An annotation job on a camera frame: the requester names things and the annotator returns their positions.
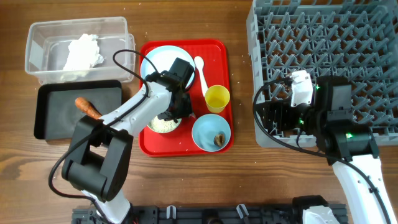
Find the brown food scrap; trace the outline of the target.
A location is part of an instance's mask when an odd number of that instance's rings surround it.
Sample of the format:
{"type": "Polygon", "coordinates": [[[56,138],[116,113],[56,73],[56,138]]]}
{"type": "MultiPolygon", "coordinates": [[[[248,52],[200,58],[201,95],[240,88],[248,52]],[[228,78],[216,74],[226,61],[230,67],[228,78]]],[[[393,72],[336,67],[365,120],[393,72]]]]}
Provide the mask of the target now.
{"type": "Polygon", "coordinates": [[[225,144],[225,141],[226,141],[226,137],[225,137],[225,134],[223,134],[223,133],[217,134],[214,138],[214,144],[218,147],[223,147],[223,145],[225,144]]]}

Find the light blue bowl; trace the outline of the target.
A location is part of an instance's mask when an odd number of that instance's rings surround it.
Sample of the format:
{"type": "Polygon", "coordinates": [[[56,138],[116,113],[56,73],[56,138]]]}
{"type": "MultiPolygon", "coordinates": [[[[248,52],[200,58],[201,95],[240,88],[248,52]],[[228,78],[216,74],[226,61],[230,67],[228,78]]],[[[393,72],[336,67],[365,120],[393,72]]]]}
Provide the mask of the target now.
{"type": "Polygon", "coordinates": [[[217,114],[206,114],[199,117],[193,124],[192,139],[196,146],[205,152],[218,152],[227,148],[232,140],[232,131],[229,123],[217,114]],[[214,144],[217,134],[225,134],[226,141],[223,147],[214,144]]]}

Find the white napkin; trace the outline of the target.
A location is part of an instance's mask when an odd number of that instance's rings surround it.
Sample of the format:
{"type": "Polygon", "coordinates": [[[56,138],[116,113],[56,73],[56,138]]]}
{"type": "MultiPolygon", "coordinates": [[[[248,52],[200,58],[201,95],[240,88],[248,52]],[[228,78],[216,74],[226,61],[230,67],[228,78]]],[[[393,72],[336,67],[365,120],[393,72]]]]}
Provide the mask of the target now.
{"type": "Polygon", "coordinates": [[[87,70],[104,62],[97,35],[83,34],[79,39],[71,41],[68,50],[63,70],[87,70]]]}

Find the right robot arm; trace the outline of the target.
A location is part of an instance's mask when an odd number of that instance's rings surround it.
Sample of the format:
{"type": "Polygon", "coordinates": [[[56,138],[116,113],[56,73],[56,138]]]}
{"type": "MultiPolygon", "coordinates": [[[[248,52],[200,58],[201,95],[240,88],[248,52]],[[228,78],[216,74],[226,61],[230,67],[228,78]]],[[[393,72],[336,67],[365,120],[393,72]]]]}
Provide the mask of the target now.
{"type": "Polygon", "coordinates": [[[356,223],[396,223],[396,216],[384,185],[379,148],[369,126],[355,123],[351,109],[351,84],[345,77],[318,77],[304,88],[305,103],[292,99],[258,103],[253,115],[259,129],[276,143],[298,152],[323,157],[337,176],[356,223]],[[299,128],[316,138],[318,151],[290,145],[270,134],[279,129],[299,128]]]}

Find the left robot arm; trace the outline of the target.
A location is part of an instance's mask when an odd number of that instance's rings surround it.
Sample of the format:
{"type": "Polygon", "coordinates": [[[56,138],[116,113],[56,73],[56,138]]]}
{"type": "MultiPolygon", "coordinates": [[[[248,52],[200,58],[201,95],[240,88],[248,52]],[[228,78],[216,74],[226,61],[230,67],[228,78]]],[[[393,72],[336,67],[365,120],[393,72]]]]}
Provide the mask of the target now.
{"type": "Polygon", "coordinates": [[[194,72],[189,62],[176,58],[168,70],[147,75],[140,91],[118,109],[77,123],[62,177],[91,200],[102,221],[132,222],[132,205],[121,188],[133,139],[154,118],[176,123],[193,113],[185,88],[194,72]]]}

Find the yellow plastic cup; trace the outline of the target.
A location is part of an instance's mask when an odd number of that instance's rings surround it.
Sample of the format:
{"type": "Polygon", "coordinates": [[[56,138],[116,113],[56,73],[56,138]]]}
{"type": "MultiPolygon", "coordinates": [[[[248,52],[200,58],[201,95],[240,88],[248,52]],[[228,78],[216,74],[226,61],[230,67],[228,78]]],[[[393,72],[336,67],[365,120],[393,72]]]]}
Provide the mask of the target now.
{"type": "Polygon", "coordinates": [[[211,113],[220,113],[230,101],[229,90],[222,85],[213,85],[205,93],[205,102],[211,113]]]}

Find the orange carrot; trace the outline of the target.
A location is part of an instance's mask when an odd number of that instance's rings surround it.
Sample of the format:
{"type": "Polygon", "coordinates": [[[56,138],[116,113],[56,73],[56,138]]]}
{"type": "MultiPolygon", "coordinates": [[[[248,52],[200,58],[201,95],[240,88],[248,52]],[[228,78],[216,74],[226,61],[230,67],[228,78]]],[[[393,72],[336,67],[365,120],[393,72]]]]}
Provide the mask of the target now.
{"type": "Polygon", "coordinates": [[[83,97],[78,97],[75,100],[75,106],[91,118],[100,119],[101,117],[101,114],[96,110],[96,108],[83,97]]]}

